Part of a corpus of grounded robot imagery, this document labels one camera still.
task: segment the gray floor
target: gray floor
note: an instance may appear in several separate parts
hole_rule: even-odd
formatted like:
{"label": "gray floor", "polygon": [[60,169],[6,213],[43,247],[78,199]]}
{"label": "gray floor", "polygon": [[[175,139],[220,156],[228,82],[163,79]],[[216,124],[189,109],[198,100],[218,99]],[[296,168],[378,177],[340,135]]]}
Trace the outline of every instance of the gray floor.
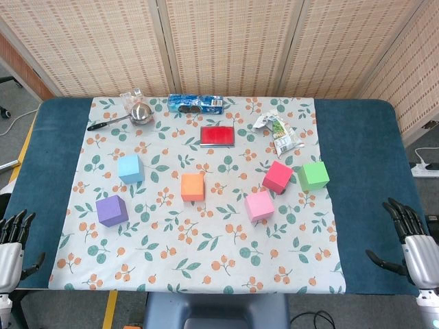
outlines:
{"label": "gray floor", "polygon": [[[439,125],[430,130],[407,149],[409,162],[420,163],[414,153],[418,147],[439,147]],[[439,149],[418,151],[425,163],[439,163]],[[426,215],[439,215],[439,178],[416,178],[420,199]]]}
{"label": "gray floor", "polygon": [[[0,77],[10,74],[0,66]],[[20,114],[37,109],[39,102],[34,99],[24,88],[19,88],[14,81],[0,84],[0,106],[9,110],[10,119],[0,118],[0,134],[6,131],[12,121]],[[6,136],[0,136],[0,165],[16,160],[26,139],[29,127],[34,119],[34,113],[19,119]],[[0,188],[4,187],[11,176],[11,172],[0,174]]]}
{"label": "gray floor", "polygon": [[[7,73],[0,67],[0,76]],[[38,102],[14,82],[0,85],[0,104],[8,108],[14,117],[37,108]],[[14,160],[23,145],[33,115],[22,118],[4,137],[0,163]],[[12,120],[0,119],[0,133]],[[439,146],[439,128],[424,135],[407,148],[407,157],[417,162],[415,147]],[[439,162],[439,151],[423,151],[427,162]],[[0,187],[9,180],[10,172],[0,175]],[[439,179],[417,179],[416,184],[423,201],[425,213],[439,214]],[[108,292],[101,291],[34,291],[23,300],[23,309],[30,328],[81,328],[102,327]],[[142,322],[146,293],[119,292],[113,328],[123,328],[128,323]],[[290,313],[294,315],[320,309],[330,312],[337,328],[421,328],[420,315],[412,296],[376,295],[291,295]],[[293,328],[312,328],[312,317],[295,321]],[[319,323],[319,328],[330,328]]]}

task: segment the snack bag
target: snack bag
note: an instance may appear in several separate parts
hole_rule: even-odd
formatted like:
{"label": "snack bag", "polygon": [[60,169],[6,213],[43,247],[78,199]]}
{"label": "snack bag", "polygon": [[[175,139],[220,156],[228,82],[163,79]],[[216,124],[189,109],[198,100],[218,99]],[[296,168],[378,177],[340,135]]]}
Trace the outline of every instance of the snack bag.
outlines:
{"label": "snack bag", "polygon": [[272,123],[273,142],[278,158],[286,151],[305,146],[293,128],[279,116],[276,109],[262,114],[254,123],[253,128],[265,127],[269,122]]}

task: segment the robotic hand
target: robotic hand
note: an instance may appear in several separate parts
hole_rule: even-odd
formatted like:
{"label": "robotic hand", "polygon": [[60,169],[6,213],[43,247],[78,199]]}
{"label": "robotic hand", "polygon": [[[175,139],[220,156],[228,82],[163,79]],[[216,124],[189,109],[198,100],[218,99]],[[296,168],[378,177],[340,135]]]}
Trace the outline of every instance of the robotic hand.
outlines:
{"label": "robotic hand", "polygon": [[389,198],[383,207],[389,212],[401,242],[403,265],[386,262],[370,250],[366,254],[381,268],[407,276],[419,289],[416,302],[425,327],[439,328],[439,246],[427,235],[419,215],[409,206]]}
{"label": "robotic hand", "polygon": [[12,308],[8,294],[15,290],[20,280],[38,271],[45,257],[42,253],[35,265],[21,271],[29,228],[35,218],[34,212],[24,219],[26,212],[23,210],[7,221],[0,220],[0,328],[3,329],[8,327]]}

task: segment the spoon handle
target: spoon handle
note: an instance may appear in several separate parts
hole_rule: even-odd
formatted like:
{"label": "spoon handle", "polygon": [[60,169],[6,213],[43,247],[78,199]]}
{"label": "spoon handle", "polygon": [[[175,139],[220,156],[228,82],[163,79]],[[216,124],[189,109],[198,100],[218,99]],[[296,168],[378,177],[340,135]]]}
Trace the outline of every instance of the spoon handle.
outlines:
{"label": "spoon handle", "polygon": [[125,119],[129,118],[129,117],[131,117],[131,114],[127,114],[124,117],[117,118],[117,119],[114,119],[114,120],[109,120],[107,122],[96,123],[95,125],[91,125],[90,127],[88,127],[87,130],[88,131],[96,130],[96,129],[105,127],[106,125],[109,125],[110,123],[122,121],[122,120],[125,120]]}

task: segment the dark teal table cover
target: dark teal table cover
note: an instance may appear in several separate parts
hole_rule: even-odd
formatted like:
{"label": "dark teal table cover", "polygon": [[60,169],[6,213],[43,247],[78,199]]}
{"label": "dark teal table cover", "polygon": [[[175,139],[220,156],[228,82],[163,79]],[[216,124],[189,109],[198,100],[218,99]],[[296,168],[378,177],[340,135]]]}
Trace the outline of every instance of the dark teal table cover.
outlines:
{"label": "dark teal table cover", "polygon": [[[40,271],[20,283],[44,289],[62,232],[73,176],[88,122],[91,98],[59,98],[40,107],[6,217],[24,208],[36,212],[23,268],[40,252]],[[422,215],[393,107],[379,100],[316,99],[322,160],[337,224],[347,293],[415,294],[404,277],[378,268],[365,249],[400,263],[403,254],[393,223],[382,208],[387,197]]]}

